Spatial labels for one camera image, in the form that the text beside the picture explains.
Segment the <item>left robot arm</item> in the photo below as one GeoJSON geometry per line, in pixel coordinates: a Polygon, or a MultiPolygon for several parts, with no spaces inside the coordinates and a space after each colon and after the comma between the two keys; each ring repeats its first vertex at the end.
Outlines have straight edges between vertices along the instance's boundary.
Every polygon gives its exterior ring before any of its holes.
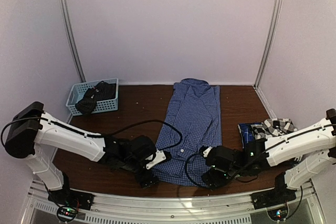
{"type": "Polygon", "coordinates": [[[14,158],[24,159],[33,174],[48,190],[54,191],[64,205],[75,201],[75,192],[69,189],[65,173],[44,154],[43,144],[78,154],[111,170],[133,172],[143,187],[156,182],[151,169],[167,160],[165,152],[158,150],[146,136],[127,140],[84,131],[54,118],[44,111],[40,102],[23,109],[3,129],[8,130],[7,134],[1,133],[5,151],[14,158]]]}

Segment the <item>blue small-check shirt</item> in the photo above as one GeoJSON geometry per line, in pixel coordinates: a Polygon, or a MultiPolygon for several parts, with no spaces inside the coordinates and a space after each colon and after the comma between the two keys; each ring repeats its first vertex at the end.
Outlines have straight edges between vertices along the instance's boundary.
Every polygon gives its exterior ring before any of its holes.
{"type": "Polygon", "coordinates": [[[197,153],[203,146],[222,144],[220,87],[204,80],[183,79],[173,85],[173,95],[166,111],[165,124],[156,147],[167,148],[171,160],[153,167],[160,181],[202,186],[201,176],[209,170],[197,153]]]}

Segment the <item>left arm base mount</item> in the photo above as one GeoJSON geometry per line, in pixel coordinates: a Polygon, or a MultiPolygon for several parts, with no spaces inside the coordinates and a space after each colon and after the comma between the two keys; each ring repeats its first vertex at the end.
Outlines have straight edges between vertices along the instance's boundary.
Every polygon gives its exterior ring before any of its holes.
{"type": "Polygon", "coordinates": [[[58,208],[56,217],[61,223],[73,221],[80,209],[90,210],[94,195],[82,191],[72,190],[68,176],[63,173],[63,185],[60,190],[50,190],[46,185],[48,200],[52,201],[58,208]]]}

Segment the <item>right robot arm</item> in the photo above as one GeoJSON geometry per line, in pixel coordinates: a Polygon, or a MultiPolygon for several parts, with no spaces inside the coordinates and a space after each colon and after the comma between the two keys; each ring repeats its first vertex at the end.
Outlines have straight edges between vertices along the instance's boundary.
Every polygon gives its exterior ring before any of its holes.
{"type": "Polygon", "coordinates": [[[335,164],[335,109],[326,117],[302,130],[289,119],[270,119],[262,123],[239,124],[241,151],[224,146],[202,147],[209,171],[202,181],[211,189],[226,186],[238,177],[258,176],[283,162],[298,164],[275,179],[268,191],[272,203],[295,196],[300,186],[320,171],[335,164]]]}

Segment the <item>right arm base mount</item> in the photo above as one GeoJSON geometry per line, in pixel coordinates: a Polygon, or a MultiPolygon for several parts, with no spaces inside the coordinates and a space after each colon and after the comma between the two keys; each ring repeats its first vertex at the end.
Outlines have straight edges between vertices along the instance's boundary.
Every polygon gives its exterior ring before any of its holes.
{"type": "Polygon", "coordinates": [[[282,172],[275,178],[275,187],[273,189],[251,194],[255,210],[284,204],[284,207],[270,210],[268,214],[273,221],[278,222],[288,220],[292,216],[289,213],[288,202],[296,198],[296,190],[287,188],[285,172],[282,172]]]}

